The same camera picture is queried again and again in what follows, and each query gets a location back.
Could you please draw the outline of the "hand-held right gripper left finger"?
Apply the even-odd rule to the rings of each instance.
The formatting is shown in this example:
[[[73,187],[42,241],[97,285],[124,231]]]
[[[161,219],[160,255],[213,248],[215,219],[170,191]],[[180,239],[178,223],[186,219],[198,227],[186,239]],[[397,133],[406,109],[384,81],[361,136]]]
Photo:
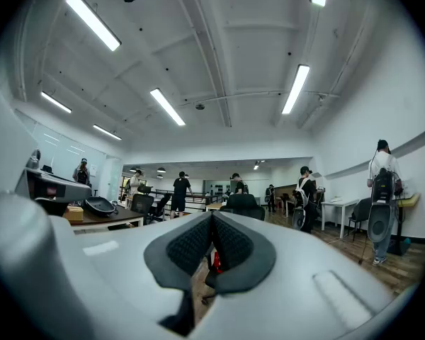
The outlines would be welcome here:
[[[192,277],[211,244],[211,215],[139,229],[80,234],[83,260],[112,298],[95,306],[100,340],[213,340],[194,320]]]

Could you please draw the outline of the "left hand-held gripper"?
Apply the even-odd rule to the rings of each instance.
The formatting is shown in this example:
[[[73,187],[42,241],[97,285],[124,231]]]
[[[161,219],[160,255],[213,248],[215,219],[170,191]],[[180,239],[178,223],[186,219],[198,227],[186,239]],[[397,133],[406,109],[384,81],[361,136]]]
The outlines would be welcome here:
[[[25,166],[25,177],[30,199],[42,206],[48,215],[62,217],[70,203],[91,196],[91,188],[86,184],[68,181],[39,170],[40,157],[40,150],[35,149]]]

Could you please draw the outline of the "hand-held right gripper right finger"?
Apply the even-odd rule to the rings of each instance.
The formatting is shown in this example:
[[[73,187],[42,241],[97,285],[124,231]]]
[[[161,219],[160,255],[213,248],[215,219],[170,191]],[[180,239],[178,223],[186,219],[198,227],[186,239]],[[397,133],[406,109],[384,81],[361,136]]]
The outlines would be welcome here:
[[[198,325],[198,340],[376,340],[417,287],[393,293],[322,240],[297,230],[229,214],[265,236],[276,262],[254,289],[218,295]]]

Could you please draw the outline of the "dark side chair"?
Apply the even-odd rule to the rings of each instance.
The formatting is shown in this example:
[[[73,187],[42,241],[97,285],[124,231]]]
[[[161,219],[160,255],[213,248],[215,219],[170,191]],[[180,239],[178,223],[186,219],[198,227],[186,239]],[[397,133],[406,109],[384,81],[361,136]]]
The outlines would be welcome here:
[[[371,198],[364,198],[360,200],[353,208],[351,216],[348,218],[348,232],[353,230],[353,239],[355,239],[356,233],[361,230],[361,226],[365,221],[368,221],[372,201]]]

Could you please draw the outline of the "cardboard box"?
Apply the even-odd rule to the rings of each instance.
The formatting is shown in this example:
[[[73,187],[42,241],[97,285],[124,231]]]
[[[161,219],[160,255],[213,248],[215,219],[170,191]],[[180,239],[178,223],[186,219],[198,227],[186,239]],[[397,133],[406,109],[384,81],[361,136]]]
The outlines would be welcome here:
[[[68,205],[63,217],[70,222],[82,222],[84,218],[84,210],[79,206]]]

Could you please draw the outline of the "black curved shell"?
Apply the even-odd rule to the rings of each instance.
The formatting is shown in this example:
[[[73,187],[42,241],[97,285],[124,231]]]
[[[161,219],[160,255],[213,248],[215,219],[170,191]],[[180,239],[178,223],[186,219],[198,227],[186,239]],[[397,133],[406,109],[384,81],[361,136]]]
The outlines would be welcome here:
[[[102,197],[93,196],[83,201],[83,206],[90,213],[99,217],[108,217],[116,213],[116,205]]]

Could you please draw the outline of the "brown top desk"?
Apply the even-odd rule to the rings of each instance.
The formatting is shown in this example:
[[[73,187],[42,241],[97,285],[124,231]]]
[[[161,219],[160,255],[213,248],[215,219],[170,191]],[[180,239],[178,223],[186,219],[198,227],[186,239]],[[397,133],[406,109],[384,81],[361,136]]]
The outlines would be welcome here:
[[[144,225],[144,215],[137,212],[127,210],[123,207],[118,207],[118,211],[110,214],[106,217],[101,217],[93,214],[91,211],[84,209],[82,220],[68,219],[66,215],[64,218],[68,220],[73,230],[102,230],[108,229],[109,227],[115,227],[118,225],[126,225],[130,223],[136,227],[142,227]]]

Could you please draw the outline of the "white table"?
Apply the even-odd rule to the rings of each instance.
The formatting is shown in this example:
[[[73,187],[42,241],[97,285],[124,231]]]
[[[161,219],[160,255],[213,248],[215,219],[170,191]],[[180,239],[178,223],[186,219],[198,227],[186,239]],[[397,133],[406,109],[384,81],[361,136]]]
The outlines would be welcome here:
[[[339,239],[344,238],[344,229],[345,229],[345,217],[346,217],[346,209],[349,207],[354,207],[359,202],[359,199],[352,199],[352,200],[345,200],[343,198],[340,199],[333,199],[333,201],[324,201],[322,206],[322,226],[321,230],[325,230],[325,224],[326,224],[326,207],[334,207],[334,208],[340,208],[341,209],[341,217],[340,217],[340,233],[339,233]]]

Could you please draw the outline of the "black metal railing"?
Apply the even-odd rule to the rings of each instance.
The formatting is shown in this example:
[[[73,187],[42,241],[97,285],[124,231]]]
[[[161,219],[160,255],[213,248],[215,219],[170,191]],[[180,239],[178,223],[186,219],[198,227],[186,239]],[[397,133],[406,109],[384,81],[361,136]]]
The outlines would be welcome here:
[[[173,195],[172,191],[165,191],[165,190],[152,190],[150,195],[154,197],[155,200],[160,201],[166,194]],[[186,194],[185,197],[185,210],[184,214],[192,214],[192,213],[199,213],[199,212],[205,212],[206,207],[211,204],[219,203],[221,204],[223,202],[224,195],[190,195],[190,193]]]

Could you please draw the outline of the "yellow top standing desk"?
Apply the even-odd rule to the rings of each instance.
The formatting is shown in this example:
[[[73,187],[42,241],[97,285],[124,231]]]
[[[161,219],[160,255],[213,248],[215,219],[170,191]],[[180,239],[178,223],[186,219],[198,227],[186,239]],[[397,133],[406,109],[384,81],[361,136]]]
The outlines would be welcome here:
[[[396,256],[404,256],[411,246],[411,239],[402,236],[402,228],[405,219],[404,211],[413,208],[420,199],[420,194],[415,193],[411,198],[398,198],[397,233],[391,239],[387,252]]]

